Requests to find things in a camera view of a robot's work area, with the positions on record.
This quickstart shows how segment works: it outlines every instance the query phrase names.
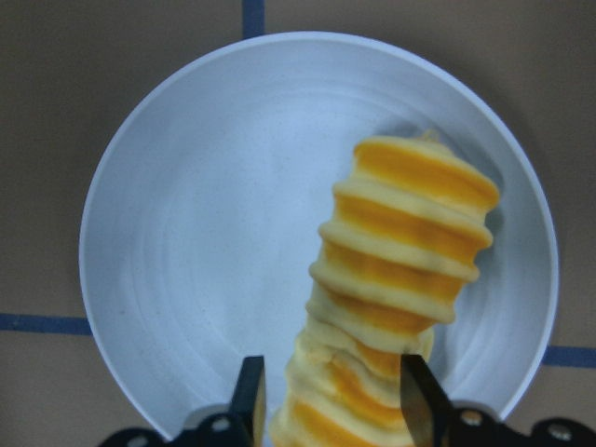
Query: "plate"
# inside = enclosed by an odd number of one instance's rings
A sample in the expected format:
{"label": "plate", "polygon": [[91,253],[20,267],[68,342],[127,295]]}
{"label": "plate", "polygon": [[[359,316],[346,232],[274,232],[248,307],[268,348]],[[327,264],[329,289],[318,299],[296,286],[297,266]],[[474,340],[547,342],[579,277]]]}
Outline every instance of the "plate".
{"label": "plate", "polygon": [[265,355],[267,406],[305,323],[307,273],[354,144],[427,129],[499,186],[481,279],[438,327],[430,366],[454,400],[506,417],[544,354],[558,258],[547,201],[496,114],[403,49],[333,33],[218,49],[153,90],[109,143],[88,191],[79,264],[97,345],[139,412],[174,437],[228,402]]}

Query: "tile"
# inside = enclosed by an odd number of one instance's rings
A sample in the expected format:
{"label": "tile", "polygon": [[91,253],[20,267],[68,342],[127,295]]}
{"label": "tile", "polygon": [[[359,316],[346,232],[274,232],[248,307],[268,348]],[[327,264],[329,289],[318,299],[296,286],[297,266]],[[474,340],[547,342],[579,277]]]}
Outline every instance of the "tile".
{"label": "tile", "polygon": [[92,174],[160,81],[241,38],[240,2],[3,2],[0,312],[82,316],[77,243]]}
{"label": "tile", "polygon": [[0,332],[2,445],[96,446],[149,427],[120,391],[91,337]]}
{"label": "tile", "polygon": [[265,30],[380,39],[439,65],[487,101],[533,163],[556,225],[561,287],[551,342],[596,346],[595,3],[270,2]]}
{"label": "tile", "polygon": [[507,424],[529,434],[543,419],[564,417],[596,429],[596,370],[543,366]]}

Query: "blue line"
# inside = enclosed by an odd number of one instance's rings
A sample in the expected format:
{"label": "blue line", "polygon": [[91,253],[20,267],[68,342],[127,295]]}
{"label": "blue line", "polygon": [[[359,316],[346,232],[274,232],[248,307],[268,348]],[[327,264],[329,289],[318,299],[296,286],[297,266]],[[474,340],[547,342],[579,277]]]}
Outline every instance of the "blue line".
{"label": "blue line", "polygon": [[596,368],[596,348],[549,346],[542,364],[567,368]]}
{"label": "blue line", "polygon": [[242,0],[242,38],[264,34],[264,0]]}
{"label": "blue line", "polygon": [[1,313],[0,331],[91,335],[91,328],[86,318]]}

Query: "white plate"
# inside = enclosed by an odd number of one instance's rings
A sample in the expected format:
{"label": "white plate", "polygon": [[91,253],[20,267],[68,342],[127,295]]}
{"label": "white plate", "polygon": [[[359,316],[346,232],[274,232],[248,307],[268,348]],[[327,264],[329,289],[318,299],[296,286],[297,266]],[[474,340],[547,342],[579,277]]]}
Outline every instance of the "white plate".
{"label": "white plate", "polygon": [[318,226],[353,145],[435,129],[502,200],[481,279],[438,328],[431,366],[450,396],[506,416],[546,348],[558,266],[528,159],[474,93],[413,54],[362,37],[272,34],[182,68],[130,114],[90,186],[80,239],[89,322],[136,408],[166,437],[227,402],[264,354],[269,412],[305,322]]}

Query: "yellow and orange striped pastry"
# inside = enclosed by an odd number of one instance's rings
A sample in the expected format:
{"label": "yellow and orange striped pastry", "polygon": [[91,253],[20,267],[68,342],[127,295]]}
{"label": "yellow and orange striped pastry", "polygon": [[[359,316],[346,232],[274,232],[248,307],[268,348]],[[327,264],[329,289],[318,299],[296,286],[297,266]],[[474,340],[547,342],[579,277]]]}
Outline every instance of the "yellow and orange striped pastry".
{"label": "yellow and orange striped pastry", "polygon": [[454,320],[476,253],[492,244],[484,218],[499,193],[438,142],[374,136],[333,196],[269,435],[276,447],[412,445],[400,355],[428,358],[432,325]]}

